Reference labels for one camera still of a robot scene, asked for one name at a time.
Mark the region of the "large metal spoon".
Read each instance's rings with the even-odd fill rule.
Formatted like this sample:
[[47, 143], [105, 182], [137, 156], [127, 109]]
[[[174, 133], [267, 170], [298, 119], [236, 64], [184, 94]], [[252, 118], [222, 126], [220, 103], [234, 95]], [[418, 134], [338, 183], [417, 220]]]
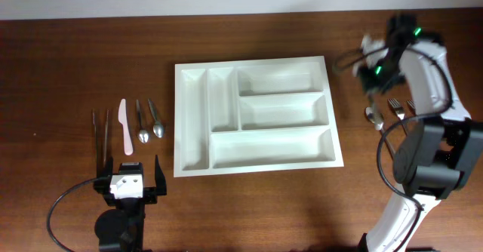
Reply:
[[383, 128], [383, 119], [372, 94], [368, 95], [368, 100], [370, 106], [366, 108], [366, 116], [368, 120], [374, 124], [374, 128], [380, 131]]
[[[374, 125], [374, 128], [379, 131], [381, 135], [383, 135], [385, 133], [385, 129], [382, 115], [380, 113], [375, 113], [371, 107], [365, 108], [365, 115], [367, 120]], [[392, 144], [387, 137], [385, 138], [384, 142], [391, 156], [391, 159], [394, 159], [395, 150]]]

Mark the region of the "small metal teaspoon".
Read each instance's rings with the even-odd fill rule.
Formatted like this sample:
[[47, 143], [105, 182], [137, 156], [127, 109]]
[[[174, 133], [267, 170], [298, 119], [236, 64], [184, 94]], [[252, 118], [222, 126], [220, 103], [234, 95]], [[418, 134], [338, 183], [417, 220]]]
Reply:
[[149, 141], [149, 133], [143, 126], [143, 118], [142, 118], [139, 100], [136, 100], [136, 111], [137, 111], [137, 120], [139, 124], [139, 131], [138, 131], [137, 137], [141, 143], [147, 143]]
[[149, 109], [150, 109], [150, 112], [152, 114], [152, 117], [155, 121], [154, 124], [153, 124], [153, 127], [152, 127], [153, 132], [158, 138], [162, 138], [164, 136], [164, 133], [165, 133], [165, 128], [164, 128], [163, 124], [161, 123], [160, 118], [158, 117], [158, 113], [156, 111], [155, 104], [150, 99], [148, 99], [148, 104], [149, 104]]

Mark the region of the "metal fork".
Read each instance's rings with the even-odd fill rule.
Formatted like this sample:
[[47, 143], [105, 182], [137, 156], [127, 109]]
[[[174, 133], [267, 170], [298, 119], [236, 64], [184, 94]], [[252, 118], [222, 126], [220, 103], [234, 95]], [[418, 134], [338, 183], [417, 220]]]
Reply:
[[414, 105], [414, 101], [413, 100], [407, 100], [406, 103], [407, 103], [408, 108], [410, 109], [411, 113], [415, 115], [416, 114], [416, 108], [415, 108], [415, 105]]
[[398, 117], [399, 120], [404, 120], [405, 119], [405, 111], [400, 104], [400, 102], [395, 99], [395, 98], [389, 98], [387, 100], [392, 112]]

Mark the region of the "pink plastic knife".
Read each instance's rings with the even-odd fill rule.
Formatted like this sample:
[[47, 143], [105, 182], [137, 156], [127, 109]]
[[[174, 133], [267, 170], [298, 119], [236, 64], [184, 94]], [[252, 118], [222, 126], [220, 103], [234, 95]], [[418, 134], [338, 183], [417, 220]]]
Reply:
[[118, 121], [122, 125], [123, 147], [126, 155], [134, 153], [134, 147], [128, 126], [126, 99], [121, 99], [118, 107]]

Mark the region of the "metal serrated tongs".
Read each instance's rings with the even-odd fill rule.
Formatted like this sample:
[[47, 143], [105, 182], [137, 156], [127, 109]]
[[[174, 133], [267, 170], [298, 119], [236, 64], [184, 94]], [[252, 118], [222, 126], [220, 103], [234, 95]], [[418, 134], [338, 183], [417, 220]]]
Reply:
[[94, 132], [96, 175], [101, 177], [106, 167], [109, 151], [109, 110], [106, 111], [103, 124], [98, 123], [99, 117], [95, 109], [92, 110], [91, 117]]

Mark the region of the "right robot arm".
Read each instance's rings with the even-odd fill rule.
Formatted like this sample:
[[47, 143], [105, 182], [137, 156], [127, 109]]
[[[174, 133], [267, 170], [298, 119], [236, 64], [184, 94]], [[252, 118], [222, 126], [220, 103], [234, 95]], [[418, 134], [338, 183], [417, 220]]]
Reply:
[[355, 74], [368, 96], [407, 83], [415, 114], [388, 127], [415, 123], [392, 158], [392, 197], [382, 217], [358, 244], [360, 251], [403, 251], [430, 210], [462, 189], [482, 153], [482, 124], [464, 108], [448, 68], [442, 36], [417, 25], [413, 14], [387, 22], [386, 38], [364, 37]]

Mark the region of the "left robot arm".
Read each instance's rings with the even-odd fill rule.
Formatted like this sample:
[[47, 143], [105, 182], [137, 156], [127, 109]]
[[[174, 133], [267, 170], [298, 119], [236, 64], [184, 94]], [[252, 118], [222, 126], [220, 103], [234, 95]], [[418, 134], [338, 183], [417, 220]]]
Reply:
[[122, 163], [113, 172], [113, 159], [97, 168], [94, 190], [103, 196], [110, 207], [97, 218], [94, 232], [100, 251], [142, 251], [145, 206], [157, 204], [159, 196], [167, 195], [167, 182], [158, 157], [154, 162], [155, 185], [143, 184], [143, 164]]

